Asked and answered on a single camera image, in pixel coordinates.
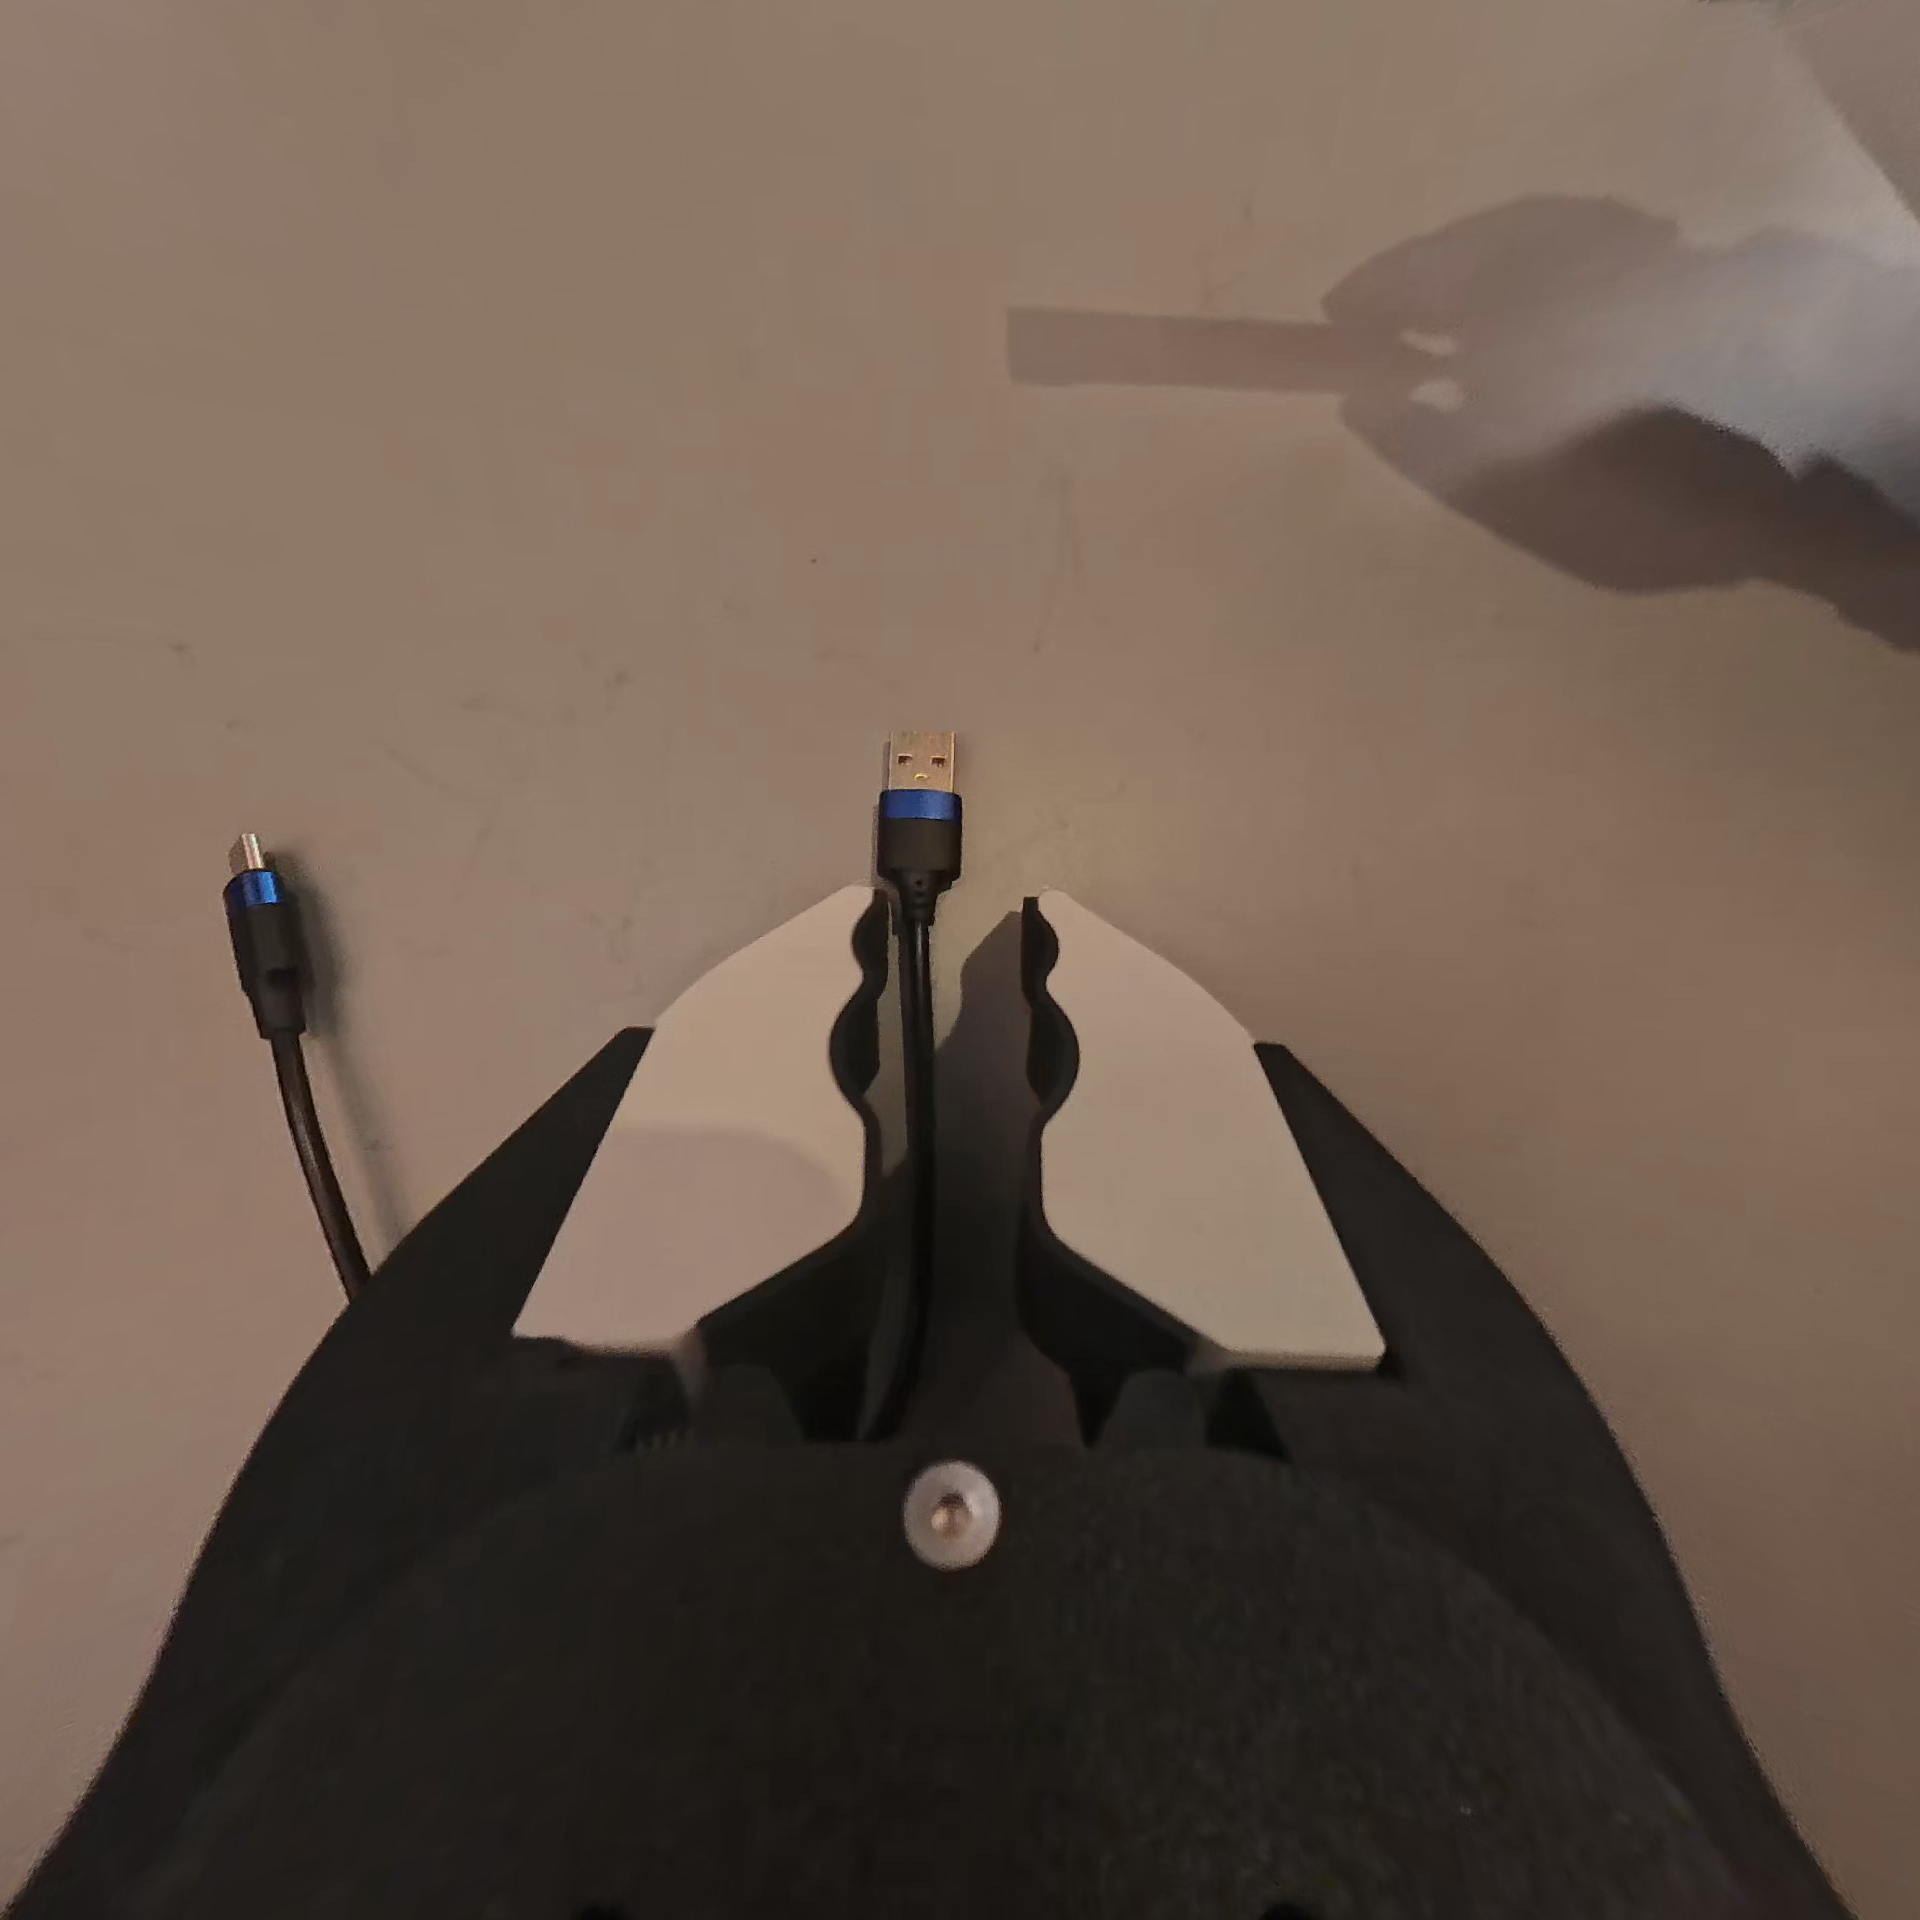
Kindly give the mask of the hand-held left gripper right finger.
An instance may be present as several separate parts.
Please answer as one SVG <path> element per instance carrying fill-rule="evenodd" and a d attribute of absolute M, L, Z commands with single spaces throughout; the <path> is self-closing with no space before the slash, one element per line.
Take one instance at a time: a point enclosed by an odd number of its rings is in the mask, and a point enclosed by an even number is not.
<path fill-rule="evenodd" d="M 1143 1376 L 1377 1376 L 1386 1333 L 1241 1018 L 1060 888 L 1023 905 L 1019 981 L 1019 1320 L 1084 1438 Z"/>

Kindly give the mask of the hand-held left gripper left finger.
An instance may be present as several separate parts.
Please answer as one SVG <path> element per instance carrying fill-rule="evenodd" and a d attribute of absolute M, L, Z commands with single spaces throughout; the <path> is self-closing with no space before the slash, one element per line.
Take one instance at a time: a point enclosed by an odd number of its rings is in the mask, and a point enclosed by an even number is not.
<path fill-rule="evenodd" d="M 850 885 L 662 1015 L 514 1334 L 668 1360 L 692 1399 L 761 1368 L 799 1426 L 855 1438 L 895 1264 L 874 1081 L 886 895 Z"/>

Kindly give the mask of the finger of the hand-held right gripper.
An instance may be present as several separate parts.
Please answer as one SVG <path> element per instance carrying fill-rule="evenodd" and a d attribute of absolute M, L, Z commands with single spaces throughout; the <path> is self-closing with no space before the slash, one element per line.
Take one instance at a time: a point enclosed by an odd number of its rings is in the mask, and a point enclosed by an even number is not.
<path fill-rule="evenodd" d="M 1918 279 L 1811 230 L 1676 247 L 1643 281 L 1648 385 L 1762 443 L 1918 505 Z"/>

